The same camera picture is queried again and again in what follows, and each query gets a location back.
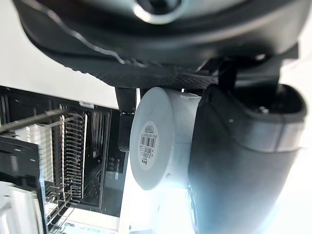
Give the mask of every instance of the white wall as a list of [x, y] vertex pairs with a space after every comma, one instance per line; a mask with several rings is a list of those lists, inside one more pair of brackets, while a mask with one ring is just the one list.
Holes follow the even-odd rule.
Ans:
[[65, 68], [29, 42], [10, 0], [0, 0], [0, 85], [118, 109], [113, 87]]

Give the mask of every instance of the metal wire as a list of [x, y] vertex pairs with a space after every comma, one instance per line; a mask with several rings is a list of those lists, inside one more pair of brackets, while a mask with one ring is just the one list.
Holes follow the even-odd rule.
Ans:
[[86, 114], [62, 114], [48, 125], [18, 129], [16, 138], [39, 146], [40, 183], [48, 233], [59, 233], [66, 221], [60, 212], [83, 196]]

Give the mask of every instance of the textured rubber surface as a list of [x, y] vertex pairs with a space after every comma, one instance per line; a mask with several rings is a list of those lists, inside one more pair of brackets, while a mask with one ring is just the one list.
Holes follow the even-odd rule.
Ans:
[[55, 61], [75, 71], [89, 73], [108, 85], [120, 88], [166, 87], [172, 89], [206, 89], [217, 77], [180, 73], [164, 66], [148, 68], [120, 64], [114, 59], [70, 56], [39, 49]]

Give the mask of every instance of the sticker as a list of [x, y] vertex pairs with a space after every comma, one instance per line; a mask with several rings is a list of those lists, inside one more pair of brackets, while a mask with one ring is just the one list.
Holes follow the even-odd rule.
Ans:
[[143, 170], [152, 168], [157, 158], [159, 136], [153, 121], [143, 126], [138, 140], [138, 162]]

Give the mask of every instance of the black plastic housing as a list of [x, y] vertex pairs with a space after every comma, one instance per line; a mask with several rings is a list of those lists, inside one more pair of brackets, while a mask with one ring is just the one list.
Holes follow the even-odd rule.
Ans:
[[115, 87], [174, 89], [206, 88], [211, 77], [184, 74], [194, 73], [209, 59], [286, 52], [296, 44], [311, 4], [311, 0], [250, 0], [213, 15], [150, 25], [77, 0], [36, 1], [90, 43], [146, 67], [120, 64], [115, 57], [90, 49], [45, 13], [14, 0], [27, 36], [47, 56]]
[[257, 231], [296, 157], [306, 114], [300, 94], [286, 85], [267, 109], [216, 86], [205, 91], [188, 170], [199, 234]]

